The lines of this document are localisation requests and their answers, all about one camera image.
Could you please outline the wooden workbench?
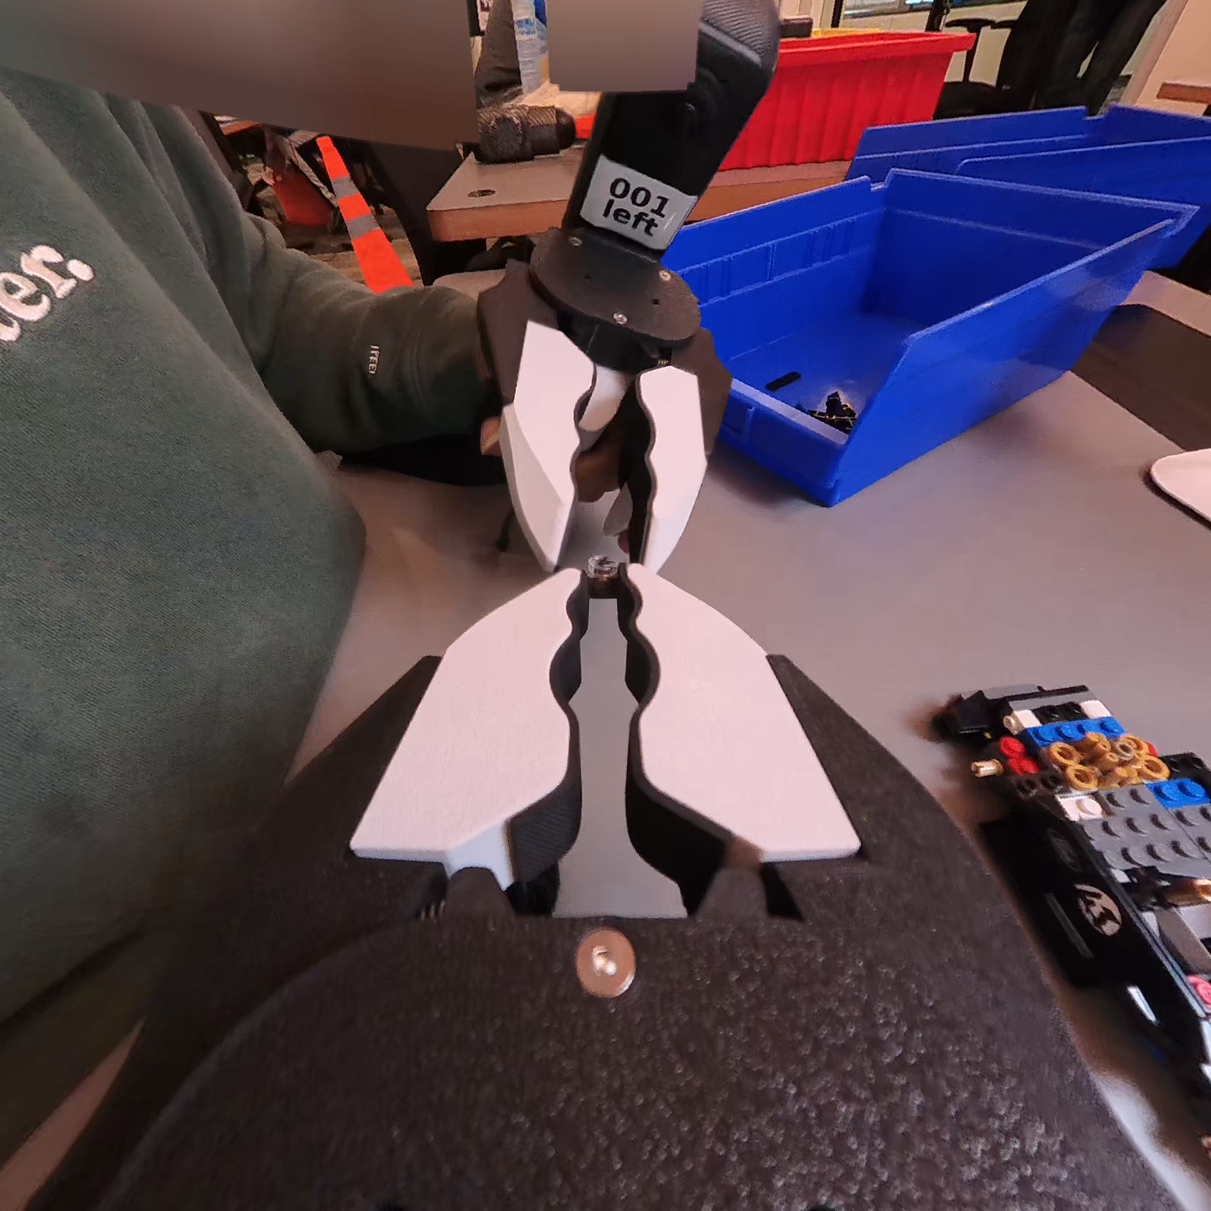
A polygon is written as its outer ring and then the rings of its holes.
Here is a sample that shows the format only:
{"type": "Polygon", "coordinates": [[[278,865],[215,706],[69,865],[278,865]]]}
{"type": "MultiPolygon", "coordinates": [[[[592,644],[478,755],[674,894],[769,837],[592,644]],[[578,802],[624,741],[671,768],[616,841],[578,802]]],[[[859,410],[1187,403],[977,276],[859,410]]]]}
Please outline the wooden workbench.
{"type": "MultiPolygon", "coordinates": [[[[465,159],[428,205],[435,240],[501,240],[539,236],[565,217],[582,168],[583,144],[526,163],[486,165],[465,159]]],[[[751,206],[813,191],[844,182],[850,163],[801,163],[720,174],[689,214],[710,221],[751,206]]]]}

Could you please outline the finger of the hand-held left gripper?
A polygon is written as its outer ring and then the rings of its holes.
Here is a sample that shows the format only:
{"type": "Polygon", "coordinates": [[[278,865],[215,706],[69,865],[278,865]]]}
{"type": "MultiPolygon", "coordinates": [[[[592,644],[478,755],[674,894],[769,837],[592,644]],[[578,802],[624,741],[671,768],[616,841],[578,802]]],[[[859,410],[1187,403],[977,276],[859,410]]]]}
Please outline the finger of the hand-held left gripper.
{"type": "Polygon", "coordinates": [[[706,449],[699,379],[676,366],[639,375],[624,488],[630,496],[629,554],[660,571],[677,549],[696,507],[706,449]]]}
{"type": "Polygon", "coordinates": [[[510,498],[538,565],[561,565],[578,503],[580,420],[595,389],[595,365],[565,331],[530,321],[499,445],[510,498]]]}

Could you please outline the red plastic bin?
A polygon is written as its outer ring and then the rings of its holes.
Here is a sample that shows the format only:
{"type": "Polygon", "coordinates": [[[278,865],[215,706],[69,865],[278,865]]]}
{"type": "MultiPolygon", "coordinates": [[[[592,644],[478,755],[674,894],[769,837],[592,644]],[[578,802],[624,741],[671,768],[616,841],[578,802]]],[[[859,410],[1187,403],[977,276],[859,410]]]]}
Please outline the red plastic bin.
{"type": "Polygon", "coordinates": [[[786,39],[769,92],[723,161],[723,172],[839,163],[865,131],[933,118],[960,32],[859,32],[786,39]]]}

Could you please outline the clear water bottle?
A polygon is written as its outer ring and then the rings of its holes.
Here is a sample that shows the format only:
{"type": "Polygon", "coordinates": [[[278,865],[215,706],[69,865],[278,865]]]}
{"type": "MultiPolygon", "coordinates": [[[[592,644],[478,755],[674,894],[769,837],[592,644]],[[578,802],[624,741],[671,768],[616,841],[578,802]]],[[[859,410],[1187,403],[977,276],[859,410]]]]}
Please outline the clear water bottle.
{"type": "Polygon", "coordinates": [[[511,2],[524,96],[550,82],[547,2],[511,2]]]}

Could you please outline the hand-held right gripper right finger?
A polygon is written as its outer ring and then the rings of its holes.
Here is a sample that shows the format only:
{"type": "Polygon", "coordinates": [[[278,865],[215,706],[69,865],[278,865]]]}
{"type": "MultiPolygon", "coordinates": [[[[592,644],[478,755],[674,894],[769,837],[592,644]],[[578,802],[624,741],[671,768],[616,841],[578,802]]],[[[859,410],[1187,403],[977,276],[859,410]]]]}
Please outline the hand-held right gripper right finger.
{"type": "Polygon", "coordinates": [[[859,855],[862,841],[770,656],[743,628],[642,565],[618,582],[633,848],[686,913],[730,865],[859,855]]]}

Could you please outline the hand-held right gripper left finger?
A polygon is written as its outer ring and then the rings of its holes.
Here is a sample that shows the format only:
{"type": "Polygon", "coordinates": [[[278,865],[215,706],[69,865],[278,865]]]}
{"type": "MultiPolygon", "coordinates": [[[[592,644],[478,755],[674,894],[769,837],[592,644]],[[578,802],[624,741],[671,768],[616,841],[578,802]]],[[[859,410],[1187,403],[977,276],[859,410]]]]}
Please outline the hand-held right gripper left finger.
{"type": "Polygon", "coordinates": [[[590,597],[583,571],[559,571],[447,647],[354,828],[354,857],[486,872],[518,913],[555,913],[582,833],[571,700],[590,597]]]}

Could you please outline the person's green sweatshirt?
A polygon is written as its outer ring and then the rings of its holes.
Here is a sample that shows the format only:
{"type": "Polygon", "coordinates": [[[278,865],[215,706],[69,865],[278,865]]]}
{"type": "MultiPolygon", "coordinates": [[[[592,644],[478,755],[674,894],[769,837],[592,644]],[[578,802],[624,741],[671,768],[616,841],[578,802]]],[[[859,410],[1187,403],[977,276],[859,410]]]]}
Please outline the person's green sweatshirt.
{"type": "Polygon", "coordinates": [[[3,1018],[218,872],[340,638],[360,524],[272,402],[282,245],[178,111],[3,70],[3,1018]]]}

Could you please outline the black lego car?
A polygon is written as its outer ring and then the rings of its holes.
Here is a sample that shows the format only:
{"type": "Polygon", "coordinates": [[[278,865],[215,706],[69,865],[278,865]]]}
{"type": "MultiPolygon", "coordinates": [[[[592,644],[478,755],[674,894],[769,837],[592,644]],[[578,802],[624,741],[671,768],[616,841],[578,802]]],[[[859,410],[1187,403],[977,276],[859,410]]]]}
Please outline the black lego car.
{"type": "Polygon", "coordinates": [[[1210,1134],[1210,765],[1085,684],[955,695],[933,732],[1002,804],[980,833],[1054,965],[1120,1004],[1210,1134]]]}

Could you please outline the blue plastic bin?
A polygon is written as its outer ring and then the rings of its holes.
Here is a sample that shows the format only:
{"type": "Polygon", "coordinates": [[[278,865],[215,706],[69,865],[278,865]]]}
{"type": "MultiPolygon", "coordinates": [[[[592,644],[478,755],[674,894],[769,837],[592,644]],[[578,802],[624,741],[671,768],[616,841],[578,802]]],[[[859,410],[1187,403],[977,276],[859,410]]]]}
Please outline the blue plastic bin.
{"type": "Polygon", "coordinates": [[[869,129],[846,179],[881,184],[895,170],[1092,191],[1197,209],[1156,269],[1210,252],[1210,118],[1112,106],[970,115],[869,129]]]}
{"type": "Polygon", "coordinates": [[[833,507],[1071,372],[1197,214],[1187,205],[962,176],[857,177],[676,236],[734,375],[720,436],[833,507]],[[770,397],[844,385],[844,436],[770,397]]]}

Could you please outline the white booklet stand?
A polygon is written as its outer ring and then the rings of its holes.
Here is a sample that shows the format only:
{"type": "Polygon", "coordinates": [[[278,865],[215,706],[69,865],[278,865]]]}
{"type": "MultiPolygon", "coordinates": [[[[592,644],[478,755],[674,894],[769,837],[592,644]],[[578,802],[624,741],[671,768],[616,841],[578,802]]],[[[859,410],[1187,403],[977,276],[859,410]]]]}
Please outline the white booklet stand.
{"type": "Polygon", "coordinates": [[[1179,451],[1154,461],[1148,478],[1169,501],[1210,524],[1210,463],[1211,449],[1208,448],[1179,451]]]}

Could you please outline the person's left hand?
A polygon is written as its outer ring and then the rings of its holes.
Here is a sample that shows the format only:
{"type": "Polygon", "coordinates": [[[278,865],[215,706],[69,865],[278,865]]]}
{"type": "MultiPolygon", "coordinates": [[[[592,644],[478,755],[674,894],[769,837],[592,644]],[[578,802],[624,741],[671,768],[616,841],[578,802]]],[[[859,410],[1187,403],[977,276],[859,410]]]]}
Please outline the person's left hand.
{"type": "Polygon", "coordinates": [[[630,474],[630,448],[630,420],[618,413],[572,463],[575,501],[595,503],[608,493],[621,490],[630,474]]]}

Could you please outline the person's left forearm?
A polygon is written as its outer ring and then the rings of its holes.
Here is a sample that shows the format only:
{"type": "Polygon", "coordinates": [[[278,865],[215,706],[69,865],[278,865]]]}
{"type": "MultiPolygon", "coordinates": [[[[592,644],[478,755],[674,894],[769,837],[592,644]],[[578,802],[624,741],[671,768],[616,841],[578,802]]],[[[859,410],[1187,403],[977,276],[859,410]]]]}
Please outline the person's left forearm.
{"type": "Polygon", "coordinates": [[[315,454],[438,436],[481,451],[494,389],[477,308],[447,287],[373,292],[243,217],[246,299],[229,302],[272,403],[315,454]]]}

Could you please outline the orange safety vest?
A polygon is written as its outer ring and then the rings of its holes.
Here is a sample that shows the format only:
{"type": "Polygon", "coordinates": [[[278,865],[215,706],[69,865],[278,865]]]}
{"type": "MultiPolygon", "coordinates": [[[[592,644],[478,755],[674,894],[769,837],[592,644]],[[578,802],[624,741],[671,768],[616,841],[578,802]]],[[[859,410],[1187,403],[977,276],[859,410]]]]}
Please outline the orange safety vest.
{"type": "Polygon", "coordinates": [[[376,292],[415,287],[339,143],[307,131],[263,129],[267,182],[294,228],[345,228],[364,285],[376,292]]]}

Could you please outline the pile of dark lego pieces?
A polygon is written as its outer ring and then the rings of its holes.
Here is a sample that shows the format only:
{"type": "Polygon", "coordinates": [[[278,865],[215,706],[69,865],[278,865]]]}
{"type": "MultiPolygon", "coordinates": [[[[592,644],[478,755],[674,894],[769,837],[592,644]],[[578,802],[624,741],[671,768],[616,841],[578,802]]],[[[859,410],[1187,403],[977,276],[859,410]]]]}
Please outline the pile of dark lego pieces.
{"type": "Polygon", "coordinates": [[[856,430],[859,410],[844,385],[835,385],[804,372],[786,372],[765,383],[765,391],[789,407],[796,414],[824,425],[849,436],[856,430]]]}

